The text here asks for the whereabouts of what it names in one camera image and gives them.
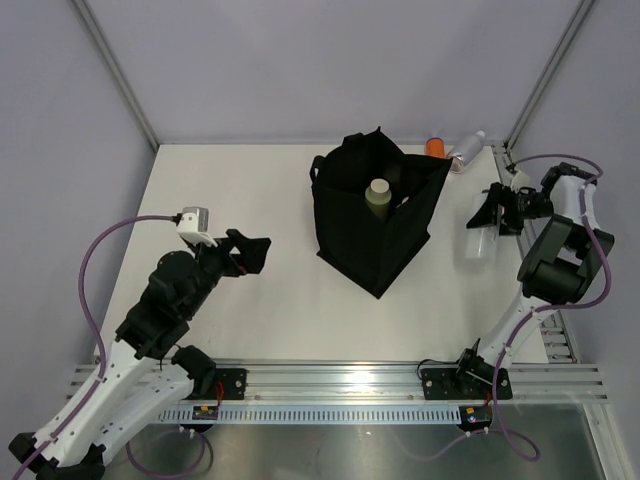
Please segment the white bottle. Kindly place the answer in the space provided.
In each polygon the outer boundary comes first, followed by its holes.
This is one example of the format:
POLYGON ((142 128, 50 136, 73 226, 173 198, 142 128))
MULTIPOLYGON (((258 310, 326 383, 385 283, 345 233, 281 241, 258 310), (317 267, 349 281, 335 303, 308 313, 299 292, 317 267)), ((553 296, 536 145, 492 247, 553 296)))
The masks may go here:
POLYGON ((465 258, 467 260, 491 262, 498 249, 498 228, 495 224, 466 229, 465 258))

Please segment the orange bottle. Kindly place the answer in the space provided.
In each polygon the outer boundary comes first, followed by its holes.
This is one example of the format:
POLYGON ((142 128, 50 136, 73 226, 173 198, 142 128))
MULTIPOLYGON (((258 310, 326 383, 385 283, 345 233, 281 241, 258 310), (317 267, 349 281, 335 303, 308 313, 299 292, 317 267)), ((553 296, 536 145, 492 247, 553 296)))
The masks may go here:
POLYGON ((444 141, 437 136, 429 138, 425 143, 425 154, 434 158, 446 159, 444 141))

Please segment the green bottle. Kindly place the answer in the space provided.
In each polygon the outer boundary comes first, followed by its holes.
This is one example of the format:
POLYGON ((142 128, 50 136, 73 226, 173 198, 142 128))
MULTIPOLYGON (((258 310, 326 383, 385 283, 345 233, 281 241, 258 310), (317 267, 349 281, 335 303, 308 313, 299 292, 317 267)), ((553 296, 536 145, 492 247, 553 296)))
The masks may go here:
POLYGON ((374 215, 385 221, 391 202, 389 182, 383 178, 373 179, 365 191, 365 201, 374 215))
POLYGON ((401 201, 399 201, 397 203, 397 205, 395 206, 395 209, 400 208, 402 205, 404 205, 405 203, 407 203, 409 201, 409 197, 404 197, 401 201))

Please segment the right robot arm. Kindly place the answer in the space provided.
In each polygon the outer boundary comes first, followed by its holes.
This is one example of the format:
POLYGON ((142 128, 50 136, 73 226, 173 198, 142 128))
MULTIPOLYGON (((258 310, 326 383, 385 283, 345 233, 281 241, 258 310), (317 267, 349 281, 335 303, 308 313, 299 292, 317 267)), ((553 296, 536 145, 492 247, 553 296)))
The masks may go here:
POLYGON ((453 385, 466 398, 506 398, 501 383, 531 333, 560 310, 591 308, 603 300, 582 300, 597 274, 611 274, 607 256, 615 238, 600 228, 593 206, 603 170, 598 165, 590 171, 579 168, 582 160, 574 155, 559 158, 539 189, 492 184, 466 224, 516 236, 527 220, 547 221, 522 261, 513 302, 491 332, 465 349, 456 363, 453 385))

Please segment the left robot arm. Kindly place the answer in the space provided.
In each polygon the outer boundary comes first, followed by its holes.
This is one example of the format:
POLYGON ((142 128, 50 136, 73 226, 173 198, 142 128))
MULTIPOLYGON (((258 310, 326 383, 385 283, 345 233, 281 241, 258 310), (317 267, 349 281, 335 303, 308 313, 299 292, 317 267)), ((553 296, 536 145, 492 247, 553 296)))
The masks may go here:
POLYGON ((216 364, 193 345, 180 348, 145 388, 131 390, 188 332, 220 279, 260 273, 270 246, 268 238, 230 229, 221 239, 191 241, 187 250, 163 255, 91 376, 51 421, 10 442, 18 471, 39 479, 99 479, 163 410, 208 396, 218 382, 216 364))

